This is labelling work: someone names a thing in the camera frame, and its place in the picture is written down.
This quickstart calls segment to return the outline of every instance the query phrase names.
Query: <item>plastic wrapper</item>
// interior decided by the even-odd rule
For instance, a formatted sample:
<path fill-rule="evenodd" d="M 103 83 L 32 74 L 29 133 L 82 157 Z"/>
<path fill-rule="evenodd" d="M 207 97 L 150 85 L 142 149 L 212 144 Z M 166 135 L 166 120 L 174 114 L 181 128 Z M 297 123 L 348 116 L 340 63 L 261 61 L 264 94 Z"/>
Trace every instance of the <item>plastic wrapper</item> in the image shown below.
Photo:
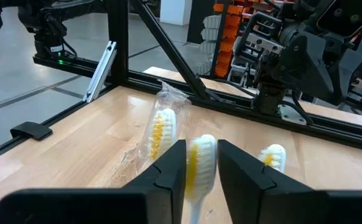
<path fill-rule="evenodd" d="M 139 158 L 148 166 L 163 155 L 178 139 L 189 117 L 188 95 L 162 82 L 139 147 Z"/>

